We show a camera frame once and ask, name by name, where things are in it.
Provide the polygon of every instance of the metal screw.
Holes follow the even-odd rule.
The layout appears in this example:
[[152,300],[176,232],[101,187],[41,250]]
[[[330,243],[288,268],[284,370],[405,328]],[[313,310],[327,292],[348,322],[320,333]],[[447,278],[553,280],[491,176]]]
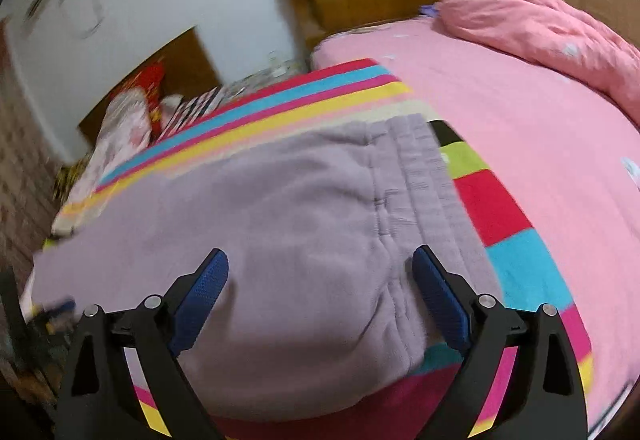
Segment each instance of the metal screw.
[[495,297],[488,294],[482,294],[478,298],[478,302],[485,308],[493,308],[495,306]]
[[558,309],[549,303],[544,303],[542,305],[542,311],[550,317],[553,317],[558,313]]
[[158,308],[162,303],[162,298],[158,295],[150,295],[145,299],[145,306],[150,310]]
[[84,315],[86,315],[87,317],[93,317],[97,315],[99,311],[100,311],[100,308],[98,307],[98,305],[89,305],[87,308],[84,309]]

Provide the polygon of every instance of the teal stripe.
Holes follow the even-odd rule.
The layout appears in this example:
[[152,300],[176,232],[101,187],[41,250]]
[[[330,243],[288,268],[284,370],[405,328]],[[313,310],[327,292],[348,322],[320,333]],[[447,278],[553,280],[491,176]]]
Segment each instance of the teal stripe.
[[256,99],[252,102],[244,104],[243,106],[238,106],[237,108],[229,110],[228,112],[224,112],[218,116],[214,116],[209,120],[206,120],[205,122],[194,126],[193,128],[181,131],[175,136],[163,140],[162,142],[158,142],[158,144],[155,144],[155,146],[144,150],[142,153],[137,154],[129,161],[114,169],[110,174],[105,176],[100,181],[100,185],[107,184],[117,176],[123,175],[128,170],[133,169],[147,162],[148,160],[151,160],[156,156],[171,150],[174,147],[180,146],[180,144],[183,144],[186,141],[191,140],[192,138],[198,137],[203,133],[207,133],[207,131],[220,128],[221,126],[224,126],[225,124],[228,124],[230,122],[235,122],[236,120],[244,116],[253,115],[254,113],[268,110],[269,108],[274,108],[275,106],[285,104],[286,102],[291,102],[292,100],[297,100],[303,97],[308,97],[314,94],[325,92],[327,90],[332,90],[333,88],[347,86],[348,84],[365,81],[367,79],[372,79],[380,75],[387,75],[388,73],[389,72],[388,70],[386,70],[386,68],[375,65],[367,68],[361,68],[360,70],[354,70],[352,72],[337,74],[324,79],[313,81],[311,83],[301,84],[300,86],[290,88],[289,90],[284,90],[282,92],[278,92],[261,99]]
[[459,352],[449,348],[445,343],[434,344],[425,351],[421,366],[410,375],[426,375],[460,363],[462,363],[462,356]]
[[506,307],[536,311],[542,303],[551,303],[564,311],[573,303],[556,263],[534,229],[521,230],[486,251]]

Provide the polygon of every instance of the blue gripper pad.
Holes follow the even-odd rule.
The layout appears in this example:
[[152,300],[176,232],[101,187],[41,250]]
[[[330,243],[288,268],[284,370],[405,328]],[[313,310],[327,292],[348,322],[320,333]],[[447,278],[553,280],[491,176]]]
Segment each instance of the blue gripper pad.
[[447,345],[465,353],[471,347],[469,317],[444,279],[444,267],[438,269],[426,251],[418,248],[413,270],[422,299]]
[[174,336],[169,343],[169,350],[174,357],[193,347],[228,276],[226,254],[219,250],[175,311]]

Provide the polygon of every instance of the hanging cord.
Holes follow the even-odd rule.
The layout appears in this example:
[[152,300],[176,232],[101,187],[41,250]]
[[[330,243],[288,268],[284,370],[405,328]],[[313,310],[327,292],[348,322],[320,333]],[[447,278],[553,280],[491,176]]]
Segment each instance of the hanging cord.
[[71,21],[71,17],[68,14],[68,11],[64,7],[64,3],[65,3],[65,0],[58,0],[58,7],[60,8],[60,11],[62,12],[62,16],[65,18],[69,26],[69,30],[72,33],[72,36],[74,36],[75,38],[87,39],[91,37],[93,34],[95,34],[95,32],[98,30],[98,27],[104,21],[104,11],[102,9],[102,4],[100,3],[100,0],[91,0],[94,14],[97,19],[96,24],[88,30],[76,30],[73,22]]

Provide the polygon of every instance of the mattress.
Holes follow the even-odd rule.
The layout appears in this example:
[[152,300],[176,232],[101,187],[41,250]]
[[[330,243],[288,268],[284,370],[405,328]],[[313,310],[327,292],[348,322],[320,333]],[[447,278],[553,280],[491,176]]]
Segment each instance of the mattress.
[[596,91],[418,18],[324,41],[317,68],[372,58],[473,147],[537,229],[593,346],[590,425],[640,373],[640,135]]

